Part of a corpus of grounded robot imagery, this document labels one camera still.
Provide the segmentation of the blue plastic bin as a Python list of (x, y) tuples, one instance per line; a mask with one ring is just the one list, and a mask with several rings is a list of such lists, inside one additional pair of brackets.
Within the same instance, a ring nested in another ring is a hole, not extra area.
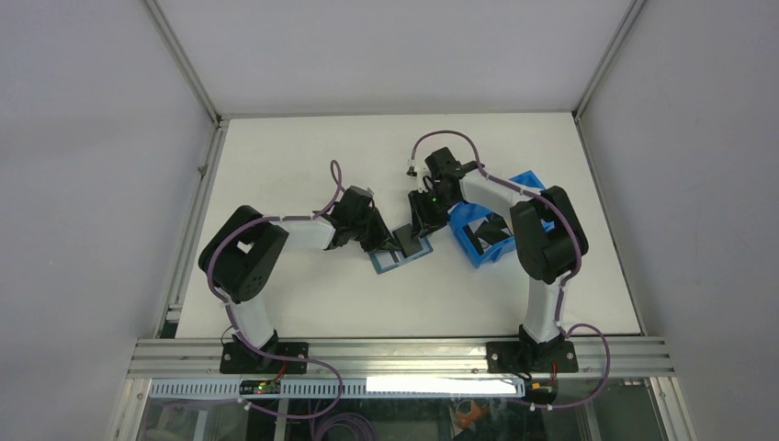
[(474, 170), (460, 181), (464, 202), (449, 211), (449, 228), (470, 263), (478, 268), (496, 262), (516, 249), (511, 228), (503, 217), (519, 194)]

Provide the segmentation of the teal leather card holder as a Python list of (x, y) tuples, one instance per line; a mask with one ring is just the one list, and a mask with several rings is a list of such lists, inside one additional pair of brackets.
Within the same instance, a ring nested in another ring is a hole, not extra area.
[(377, 251), (369, 255), (377, 274), (381, 275), (433, 252), (433, 246), (426, 237), (412, 236), (412, 225), (407, 223), (393, 230), (393, 238), (400, 244), (398, 250)]

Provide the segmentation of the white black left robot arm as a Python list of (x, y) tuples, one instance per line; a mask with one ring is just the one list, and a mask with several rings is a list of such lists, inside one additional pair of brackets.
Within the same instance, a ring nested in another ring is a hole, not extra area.
[(311, 215), (264, 215), (242, 205), (201, 251), (198, 267), (228, 313), (242, 362), (254, 373), (285, 358), (261, 294), (283, 251), (330, 251), (351, 241), (367, 254), (401, 249), (371, 193), (355, 186), (337, 188), (333, 200)]

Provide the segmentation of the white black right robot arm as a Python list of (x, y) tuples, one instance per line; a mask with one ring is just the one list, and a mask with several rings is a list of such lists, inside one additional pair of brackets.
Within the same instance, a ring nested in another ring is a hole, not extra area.
[(564, 341), (560, 314), (565, 287), (588, 249), (566, 191), (549, 187), (536, 192), (489, 174), (479, 161), (462, 164), (448, 148), (431, 153), (425, 163), (421, 168), (410, 160), (407, 171), (418, 184), (409, 194), (412, 238), (445, 227), (458, 203), (476, 204), (502, 217), (530, 281), (518, 348), (499, 358), (506, 368), (544, 370)]

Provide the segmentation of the aluminium front mounting rail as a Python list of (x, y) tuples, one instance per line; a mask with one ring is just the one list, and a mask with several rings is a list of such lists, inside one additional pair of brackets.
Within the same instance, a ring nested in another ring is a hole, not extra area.
[[(612, 336), (571, 340), (579, 369), (576, 379), (673, 377), (670, 353), (660, 337)], [(485, 338), (312, 339), (308, 355), (336, 368), (345, 378), (372, 376), (488, 377)], [(141, 339), (127, 375), (136, 379), (216, 378), (222, 342), (209, 339)]]

